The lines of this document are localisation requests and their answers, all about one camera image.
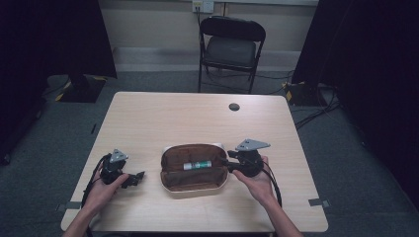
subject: person's right arm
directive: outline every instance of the person's right arm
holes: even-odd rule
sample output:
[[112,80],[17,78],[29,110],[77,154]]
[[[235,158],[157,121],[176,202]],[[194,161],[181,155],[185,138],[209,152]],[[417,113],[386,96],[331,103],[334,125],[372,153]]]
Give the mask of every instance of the person's right arm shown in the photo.
[[[262,156],[262,159],[264,162],[268,163],[268,157]],[[272,190],[271,180],[264,172],[261,172],[252,178],[244,176],[237,170],[234,170],[233,174],[239,181],[246,185],[252,197],[259,201],[259,203],[265,208],[278,236],[302,236],[301,232],[299,232],[278,204]]]

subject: black backdrop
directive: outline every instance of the black backdrop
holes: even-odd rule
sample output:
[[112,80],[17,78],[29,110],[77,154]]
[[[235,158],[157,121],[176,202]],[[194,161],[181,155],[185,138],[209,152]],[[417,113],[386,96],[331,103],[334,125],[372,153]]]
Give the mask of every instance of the black backdrop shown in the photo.
[[48,76],[117,78],[97,0],[1,1],[0,50],[0,158],[32,116]]
[[336,87],[377,158],[419,207],[419,1],[320,0],[293,83]]

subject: person's right hand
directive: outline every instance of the person's right hand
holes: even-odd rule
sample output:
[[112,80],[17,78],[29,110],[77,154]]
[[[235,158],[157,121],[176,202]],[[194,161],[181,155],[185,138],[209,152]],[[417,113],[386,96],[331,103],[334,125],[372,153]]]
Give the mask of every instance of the person's right hand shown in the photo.
[[[261,157],[262,160],[268,164],[268,157]],[[269,172],[266,164],[264,165],[264,169]],[[238,170],[233,170],[233,174],[239,181],[246,185],[252,197],[259,201],[262,205],[267,203],[272,198],[275,198],[274,192],[272,190],[271,180],[264,172],[260,172],[258,175],[252,178],[246,177]]]

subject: chair seat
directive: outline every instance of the chair seat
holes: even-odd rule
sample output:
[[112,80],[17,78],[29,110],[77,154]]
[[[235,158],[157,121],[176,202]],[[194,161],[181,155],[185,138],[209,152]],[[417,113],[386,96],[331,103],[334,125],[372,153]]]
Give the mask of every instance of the chair seat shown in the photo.
[[224,64],[250,69],[255,65],[256,43],[242,39],[212,37],[204,63]]

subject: wooden table top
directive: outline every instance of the wooden table top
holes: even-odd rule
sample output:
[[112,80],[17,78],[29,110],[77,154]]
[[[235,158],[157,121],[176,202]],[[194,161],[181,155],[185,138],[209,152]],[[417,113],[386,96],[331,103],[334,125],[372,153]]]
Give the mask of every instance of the wooden table top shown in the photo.
[[[240,109],[229,109],[235,103]],[[283,97],[187,93],[116,93],[71,201],[81,201],[98,161],[115,148],[128,155],[124,172],[145,171],[137,187],[119,189],[91,222],[96,231],[274,232],[264,208],[229,174],[212,191],[174,195],[161,184],[161,156],[167,146],[222,143],[225,150],[245,138],[271,144],[269,157],[284,211],[300,231],[323,232],[328,223],[293,119]],[[78,210],[67,209],[65,230]]]

